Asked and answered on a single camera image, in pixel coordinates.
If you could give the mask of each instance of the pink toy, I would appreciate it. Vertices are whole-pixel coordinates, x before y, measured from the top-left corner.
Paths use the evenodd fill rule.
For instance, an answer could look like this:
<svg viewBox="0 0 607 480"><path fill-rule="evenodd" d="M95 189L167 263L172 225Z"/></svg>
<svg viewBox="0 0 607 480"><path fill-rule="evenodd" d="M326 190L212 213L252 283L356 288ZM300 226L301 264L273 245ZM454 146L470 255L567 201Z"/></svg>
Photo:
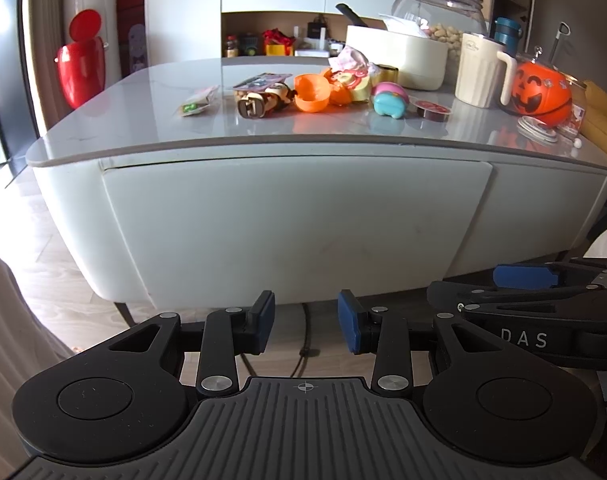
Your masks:
<svg viewBox="0 0 607 480"><path fill-rule="evenodd" d="M393 94L399 95L406 104L410 103L410 99L408 99L408 94L406 93L403 86L397 85L397 83L391 83L389 81L384 81L383 83L379 83L375 88L373 88L373 96L380 94L381 92L392 92Z"/></svg>

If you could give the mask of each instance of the white mug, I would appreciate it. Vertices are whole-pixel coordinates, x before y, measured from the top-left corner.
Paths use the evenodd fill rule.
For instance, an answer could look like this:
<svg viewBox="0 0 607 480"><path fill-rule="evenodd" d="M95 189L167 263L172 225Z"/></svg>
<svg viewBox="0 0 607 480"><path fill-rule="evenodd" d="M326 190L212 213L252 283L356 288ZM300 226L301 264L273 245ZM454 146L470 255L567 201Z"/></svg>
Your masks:
<svg viewBox="0 0 607 480"><path fill-rule="evenodd" d="M461 63L455 96L457 99L479 108L490 108L497 87L501 63L506 67L501 104L510 102L512 83L517 72L517 60L504 52L506 46L481 34L463 35Z"/></svg>

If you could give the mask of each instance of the red trash can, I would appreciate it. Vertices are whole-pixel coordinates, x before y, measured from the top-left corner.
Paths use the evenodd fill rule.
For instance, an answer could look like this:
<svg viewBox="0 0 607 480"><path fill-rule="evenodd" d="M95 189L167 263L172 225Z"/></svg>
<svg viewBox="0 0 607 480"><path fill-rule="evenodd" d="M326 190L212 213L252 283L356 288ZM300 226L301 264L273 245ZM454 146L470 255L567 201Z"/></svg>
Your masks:
<svg viewBox="0 0 607 480"><path fill-rule="evenodd" d="M103 91L106 84L104 44L97 33L101 16L93 9L79 12L71 21L69 43L59 49L55 62L64 96L72 108L79 108Z"/></svg>

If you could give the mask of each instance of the cable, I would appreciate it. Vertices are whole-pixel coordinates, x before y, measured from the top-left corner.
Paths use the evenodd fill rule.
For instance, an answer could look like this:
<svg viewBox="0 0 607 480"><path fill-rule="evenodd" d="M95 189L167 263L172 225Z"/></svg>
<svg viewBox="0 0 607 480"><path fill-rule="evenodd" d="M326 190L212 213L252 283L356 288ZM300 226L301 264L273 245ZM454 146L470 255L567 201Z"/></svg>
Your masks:
<svg viewBox="0 0 607 480"><path fill-rule="evenodd" d="M302 303L303 316L305 317L305 332L303 334L303 346L299 350L299 361L295 366L295 369L290 374L290 377L302 377L306 365L308 364L308 357L311 355L310 343L311 343L311 317L310 307L307 303Z"/></svg>
<svg viewBox="0 0 607 480"><path fill-rule="evenodd" d="M257 377L257 372L255 371L255 368L253 368L252 365L250 364L250 361L248 361L246 354L240 354L240 357L242 358L242 361L244 362L246 370L248 370L248 375L250 377Z"/></svg>

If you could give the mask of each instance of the white table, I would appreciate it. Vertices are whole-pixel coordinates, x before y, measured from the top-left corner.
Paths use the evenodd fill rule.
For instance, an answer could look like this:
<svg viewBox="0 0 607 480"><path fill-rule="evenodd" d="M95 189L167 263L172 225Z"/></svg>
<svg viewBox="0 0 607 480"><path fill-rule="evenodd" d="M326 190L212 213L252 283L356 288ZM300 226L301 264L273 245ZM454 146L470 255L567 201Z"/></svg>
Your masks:
<svg viewBox="0 0 607 480"><path fill-rule="evenodd" d="M28 164L93 290L166 310L243 306L265 288L279 303L418 288L569 249L605 201L607 155L588 140L542 146L516 118L445 92L424 94L453 107L445 124L365 104L237 114L229 88L248 76L319 70L286 58L159 65L39 139ZM215 108L176 114L213 84Z"/></svg>

